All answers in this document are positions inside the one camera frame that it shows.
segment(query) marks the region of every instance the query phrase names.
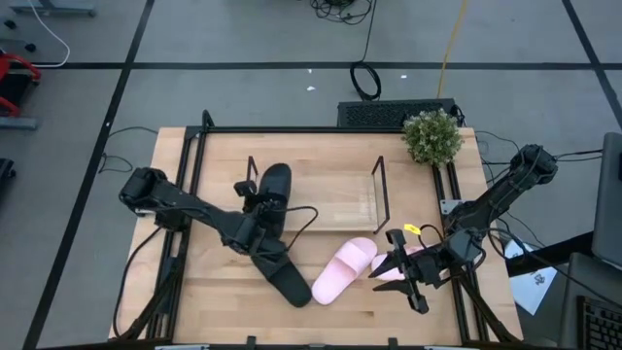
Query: potted plant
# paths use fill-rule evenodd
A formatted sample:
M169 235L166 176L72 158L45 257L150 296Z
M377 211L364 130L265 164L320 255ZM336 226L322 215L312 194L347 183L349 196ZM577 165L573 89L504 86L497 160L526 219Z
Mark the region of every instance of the potted plant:
M413 160L438 167L453 161L463 143L456 118L442 108L410 117L404 122L403 133L401 139Z

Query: yellow tag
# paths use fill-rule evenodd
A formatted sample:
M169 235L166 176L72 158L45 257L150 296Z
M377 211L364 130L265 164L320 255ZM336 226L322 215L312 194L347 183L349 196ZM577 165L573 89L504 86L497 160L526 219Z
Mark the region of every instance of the yellow tag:
M415 234L421 234L421 230L412 224L404 224L404 229L407 231L411 231Z

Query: black keyboard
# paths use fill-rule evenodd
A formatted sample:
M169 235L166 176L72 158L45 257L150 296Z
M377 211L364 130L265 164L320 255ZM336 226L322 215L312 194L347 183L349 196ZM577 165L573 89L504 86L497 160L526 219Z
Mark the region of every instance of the black keyboard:
M622 309L589 297L576 301L579 348L622 350Z
M401 129L404 119L419 116L420 112L443 108L449 113L455 105L453 98L339 102L338 126L384 126Z

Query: white cable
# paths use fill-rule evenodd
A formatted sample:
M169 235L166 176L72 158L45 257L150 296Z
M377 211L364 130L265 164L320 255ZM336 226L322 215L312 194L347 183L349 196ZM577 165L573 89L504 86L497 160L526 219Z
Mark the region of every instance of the white cable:
M39 20L39 23L41 23L41 25L43 25L43 27L46 28L46 30L48 30L48 32L56 40L58 40L58 42L60 42L60 44L62 44L65 47L65 49L67 49L67 55L65 55L65 59L63 59L62 62L60 62L58 64L33 64L33 65L35 67L37 67L37 68L58 68L58 67L62 67L63 65L65 65L65 63L67 63L67 60L69 59L69 54L71 54L71 49L69 49L69 45L67 45L62 39L58 38L58 36L56 34L54 34L54 32L52 32L52 30L49 29L46 26L45 23L43 23L43 21L39 17L39 14L37 13L37 9L35 8L35 5L32 3L32 0L28 0L28 4L30 4L30 7L32 8L32 12L35 14L35 17Z

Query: white paper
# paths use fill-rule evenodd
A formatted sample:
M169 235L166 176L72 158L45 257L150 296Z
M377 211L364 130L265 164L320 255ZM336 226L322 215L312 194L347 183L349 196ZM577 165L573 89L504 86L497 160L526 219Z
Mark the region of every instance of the white paper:
M525 246L530 252L533 250L530 246ZM509 242L505 247L506 258L520 257L522 255L523 250L514 241ZM546 267L532 273L510 278L509 283L514 295L514 301L527 310L527 312L535 315L556 273L557 271L553 267Z

